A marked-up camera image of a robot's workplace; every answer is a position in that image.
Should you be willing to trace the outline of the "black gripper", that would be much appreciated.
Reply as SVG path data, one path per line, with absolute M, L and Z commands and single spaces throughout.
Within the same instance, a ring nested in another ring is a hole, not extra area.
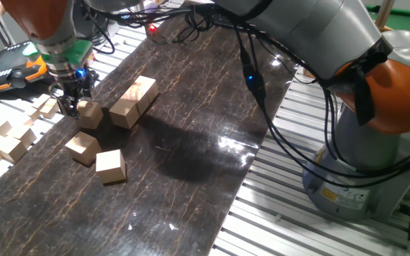
M 91 98 L 98 74 L 84 67 L 74 70 L 70 77 L 58 78 L 48 88 L 48 93 L 52 97 L 57 97 L 60 111 L 63 115 L 72 118 L 78 117 L 77 104 L 82 97 Z

